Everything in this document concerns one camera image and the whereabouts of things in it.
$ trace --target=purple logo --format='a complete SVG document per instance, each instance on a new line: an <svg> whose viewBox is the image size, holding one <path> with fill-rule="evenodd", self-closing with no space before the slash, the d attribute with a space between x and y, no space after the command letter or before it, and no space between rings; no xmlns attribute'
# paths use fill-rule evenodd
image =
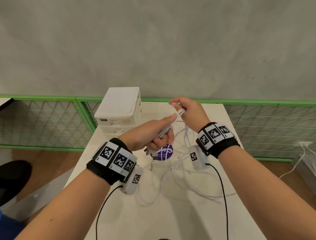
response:
<svg viewBox="0 0 316 240"><path fill-rule="evenodd" d="M162 147L158 150L157 155L158 161L165 161L166 159L170 158L173 154L173 148L172 145L167 144L166 146Z"/></svg>

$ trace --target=grid panel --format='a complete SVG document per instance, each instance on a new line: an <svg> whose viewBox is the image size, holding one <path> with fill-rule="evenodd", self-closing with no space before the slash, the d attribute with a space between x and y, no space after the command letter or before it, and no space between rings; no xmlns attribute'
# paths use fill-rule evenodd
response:
<svg viewBox="0 0 316 240"><path fill-rule="evenodd" d="M253 156L293 158L297 141L316 141L316 107L225 105L245 150Z"/></svg>
<svg viewBox="0 0 316 240"><path fill-rule="evenodd" d="M14 101L0 111L0 144L85 148L91 133L71 101Z"/></svg>
<svg viewBox="0 0 316 240"><path fill-rule="evenodd" d="M94 114L98 110L100 104L101 102L84 102L84 105L86 109L88 110L88 113L96 126L98 126L98 122L95 119Z"/></svg>

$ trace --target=black wristband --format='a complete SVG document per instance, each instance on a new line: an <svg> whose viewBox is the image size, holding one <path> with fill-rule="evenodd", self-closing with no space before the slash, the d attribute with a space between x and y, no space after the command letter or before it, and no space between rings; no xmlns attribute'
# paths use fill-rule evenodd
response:
<svg viewBox="0 0 316 240"><path fill-rule="evenodd" d="M97 150L87 163L87 169L113 185L117 181L126 180L134 169L137 158L121 140L112 138L109 142L111 144L106 142Z"/></svg>
<svg viewBox="0 0 316 240"><path fill-rule="evenodd" d="M234 135L223 124L208 123L198 133L196 143L202 152L216 158L222 151L231 146L240 146Z"/></svg>

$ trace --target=gray wall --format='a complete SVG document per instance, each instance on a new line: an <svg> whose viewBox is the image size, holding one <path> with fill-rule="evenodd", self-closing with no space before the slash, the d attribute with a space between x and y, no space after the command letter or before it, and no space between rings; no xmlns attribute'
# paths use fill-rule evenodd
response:
<svg viewBox="0 0 316 240"><path fill-rule="evenodd" d="M316 100L314 0L2 0L0 94Z"/></svg>

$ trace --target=left hand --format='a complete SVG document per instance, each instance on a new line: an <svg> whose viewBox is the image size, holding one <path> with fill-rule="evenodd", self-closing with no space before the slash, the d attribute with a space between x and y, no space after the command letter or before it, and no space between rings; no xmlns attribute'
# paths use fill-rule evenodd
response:
<svg viewBox="0 0 316 240"><path fill-rule="evenodd" d="M158 151L167 143L172 144L174 141L173 130L157 138L158 133L166 126L170 125L177 119L177 114L165 117L161 120L151 120L138 127L135 127L118 137L126 144L130 151L137 151L143 149L145 146L151 150Z"/></svg>

